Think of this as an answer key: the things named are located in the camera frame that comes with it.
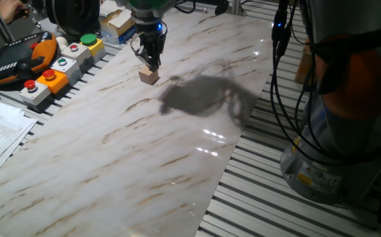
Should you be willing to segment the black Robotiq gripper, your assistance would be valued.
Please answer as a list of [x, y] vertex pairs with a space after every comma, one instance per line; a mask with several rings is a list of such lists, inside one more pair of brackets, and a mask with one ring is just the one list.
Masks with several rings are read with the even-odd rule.
[[151, 71], [158, 71], [161, 65], [161, 54], [165, 44], [168, 26], [163, 21], [150, 24], [136, 23], [136, 36], [139, 47], [135, 48], [135, 56]]

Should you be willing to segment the person's bare hand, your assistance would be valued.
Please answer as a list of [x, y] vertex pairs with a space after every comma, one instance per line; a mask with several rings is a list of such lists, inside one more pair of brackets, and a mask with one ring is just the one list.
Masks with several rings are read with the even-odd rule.
[[10, 24], [19, 18], [27, 18], [29, 8], [21, 0], [0, 0], [0, 15]]

